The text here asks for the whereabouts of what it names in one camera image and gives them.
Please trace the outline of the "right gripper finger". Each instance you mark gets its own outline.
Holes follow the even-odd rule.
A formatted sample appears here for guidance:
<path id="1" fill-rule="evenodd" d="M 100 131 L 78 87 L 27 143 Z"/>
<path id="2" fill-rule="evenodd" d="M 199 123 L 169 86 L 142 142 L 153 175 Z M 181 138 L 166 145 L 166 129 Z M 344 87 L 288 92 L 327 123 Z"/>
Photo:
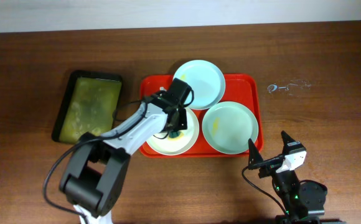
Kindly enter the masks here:
<path id="1" fill-rule="evenodd" d="M 252 141 L 252 139 L 248 140 L 248 151 L 249 151 L 248 165 L 262 166 L 263 158 L 259 153 L 258 149 L 256 148 L 255 143 Z"/>
<path id="2" fill-rule="evenodd" d="M 294 140 L 289 134 L 287 134 L 285 131 L 281 131 L 281 138 L 283 140 L 284 145 L 295 145 L 298 142 Z"/>

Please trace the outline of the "green and yellow sponge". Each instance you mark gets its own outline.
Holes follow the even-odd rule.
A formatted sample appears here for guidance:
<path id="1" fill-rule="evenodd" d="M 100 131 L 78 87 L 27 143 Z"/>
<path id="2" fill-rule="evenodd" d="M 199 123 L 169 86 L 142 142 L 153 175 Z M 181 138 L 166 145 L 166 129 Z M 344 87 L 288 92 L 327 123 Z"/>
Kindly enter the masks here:
<path id="1" fill-rule="evenodd" d="M 184 134 L 182 133 L 182 131 L 171 131 L 168 135 L 169 139 L 176 139 L 179 137 L 182 137 Z"/>

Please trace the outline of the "light blue plate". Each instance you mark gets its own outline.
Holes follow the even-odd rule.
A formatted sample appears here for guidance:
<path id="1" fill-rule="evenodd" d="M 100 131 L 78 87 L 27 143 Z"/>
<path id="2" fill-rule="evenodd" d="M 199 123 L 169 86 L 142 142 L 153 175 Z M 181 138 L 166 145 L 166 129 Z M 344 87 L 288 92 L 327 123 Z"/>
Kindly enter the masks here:
<path id="1" fill-rule="evenodd" d="M 212 62 L 191 60 L 181 65 L 173 79 L 186 82 L 194 91 L 194 99 L 190 94 L 186 104 L 193 110 L 206 110 L 218 103 L 224 96 L 226 83 L 223 72 Z"/>

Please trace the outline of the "white plate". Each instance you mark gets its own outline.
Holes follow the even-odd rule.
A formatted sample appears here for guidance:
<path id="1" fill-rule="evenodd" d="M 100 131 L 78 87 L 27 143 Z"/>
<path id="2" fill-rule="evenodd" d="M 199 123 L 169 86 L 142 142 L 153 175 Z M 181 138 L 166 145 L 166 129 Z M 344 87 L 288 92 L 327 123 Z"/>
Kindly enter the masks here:
<path id="1" fill-rule="evenodd" d="M 199 136 L 199 121 L 195 113 L 187 108 L 187 129 L 180 130 L 179 135 L 171 138 L 165 133 L 158 133 L 156 136 L 150 137 L 146 143 L 153 151 L 165 156 L 176 156 L 188 151 L 197 141 Z"/>

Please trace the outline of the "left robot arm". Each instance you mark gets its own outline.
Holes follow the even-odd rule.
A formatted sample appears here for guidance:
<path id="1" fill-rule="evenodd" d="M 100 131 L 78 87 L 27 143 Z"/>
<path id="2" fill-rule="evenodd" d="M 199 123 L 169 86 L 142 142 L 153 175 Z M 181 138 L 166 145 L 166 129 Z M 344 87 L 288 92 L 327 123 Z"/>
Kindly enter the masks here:
<path id="1" fill-rule="evenodd" d="M 138 110 L 119 126 L 100 136 L 85 133 L 68 154 L 71 156 L 59 189 L 80 208 L 82 223 L 107 215 L 123 188 L 131 156 L 150 137 L 185 129 L 187 97 L 192 88 L 175 78 L 167 90 L 140 101 Z"/>

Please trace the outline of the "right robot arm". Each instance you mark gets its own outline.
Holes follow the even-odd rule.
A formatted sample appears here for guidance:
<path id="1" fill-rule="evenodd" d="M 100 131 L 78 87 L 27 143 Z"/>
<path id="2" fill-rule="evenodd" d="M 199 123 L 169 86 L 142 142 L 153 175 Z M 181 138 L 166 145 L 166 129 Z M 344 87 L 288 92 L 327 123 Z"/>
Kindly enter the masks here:
<path id="1" fill-rule="evenodd" d="M 242 172 L 258 169 L 259 178 L 271 177 L 271 185 L 279 199 L 257 187 L 245 175 L 244 180 L 259 192 L 267 195 L 282 210 L 282 215 L 274 218 L 276 223 L 320 223 L 324 214 L 327 187 L 313 180 L 299 180 L 295 170 L 304 164 L 306 148 L 285 131 L 281 132 L 282 153 L 264 160 L 250 139 L 248 165 Z"/>

